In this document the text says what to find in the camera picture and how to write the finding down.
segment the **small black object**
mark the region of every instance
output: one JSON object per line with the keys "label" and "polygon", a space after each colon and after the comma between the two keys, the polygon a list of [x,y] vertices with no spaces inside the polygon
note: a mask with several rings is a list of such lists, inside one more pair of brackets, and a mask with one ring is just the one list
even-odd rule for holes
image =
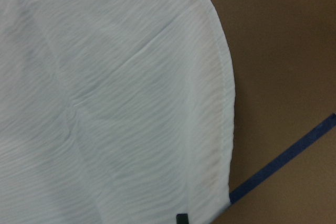
{"label": "small black object", "polygon": [[176,215],[177,224],[189,224],[188,214],[178,214]]}

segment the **blue strip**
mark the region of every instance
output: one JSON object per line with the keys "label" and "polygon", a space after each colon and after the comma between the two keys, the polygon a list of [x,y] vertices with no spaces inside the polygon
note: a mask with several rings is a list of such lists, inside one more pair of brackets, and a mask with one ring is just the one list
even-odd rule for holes
{"label": "blue strip", "polygon": [[230,201],[233,205],[251,190],[261,184],[265,179],[275,173],[277,170],[286,165],[294,157],[303,152],[307,147],[313,144],[317,139],[330,131],[334,126],[336,126],[336,114],[332,114],[322,123],[316,126],[311,132],[301,138],[299,141],[294,143],[291,147],[285,150],[282,154],[276,157],[268,165],[258,171],[255,175],[241,184],[238,188],[230,193]]}

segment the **brown background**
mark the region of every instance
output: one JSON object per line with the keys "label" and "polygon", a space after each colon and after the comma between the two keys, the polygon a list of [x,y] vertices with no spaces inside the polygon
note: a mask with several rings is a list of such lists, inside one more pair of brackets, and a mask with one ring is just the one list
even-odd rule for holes
{"label": "brown background", "polygon": [[[234,189],[336,112],[336,0],[212,2],[235,72]],[[221,223],[336,223],[336,129]]]}

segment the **blue tape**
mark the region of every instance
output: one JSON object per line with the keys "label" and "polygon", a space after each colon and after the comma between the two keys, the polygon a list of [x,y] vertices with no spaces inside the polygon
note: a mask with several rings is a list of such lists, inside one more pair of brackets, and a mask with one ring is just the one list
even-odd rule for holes
{"label": "blue tape", "polygon": [[233,190],[229,194],[231,204],[233,205],[234,203],[239,201],[251,190],[253,190],[259,184],[261,184],[264,180],[266,180],[277,170],[281,169],[294,157],[303,152],[307,147],[312,145],[314,142],[316,142],[316,140],[318,140],[321,136],[326,134],[335,126],[336,126],[336,114],[332,114],[322,123],[316,126],[312,131],[310,131],[307,135],[305,135],[299,141],[294,143],[291,147],[289,147],[282,154],[276,157],[268,165],[266,165],[264,168],[258,171],[255,175],[253,175],[251,178],[249,178],[247,181],[245,181],[243,184],[241,184],[239,187]]}

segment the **white fabric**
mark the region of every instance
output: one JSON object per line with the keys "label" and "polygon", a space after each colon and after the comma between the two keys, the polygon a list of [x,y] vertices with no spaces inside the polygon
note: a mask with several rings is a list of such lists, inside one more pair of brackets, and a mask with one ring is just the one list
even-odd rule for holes
{"label": "white fabric", "polygon": [[0,0],[0,223],[210,223],[234,78],[210,0]]}

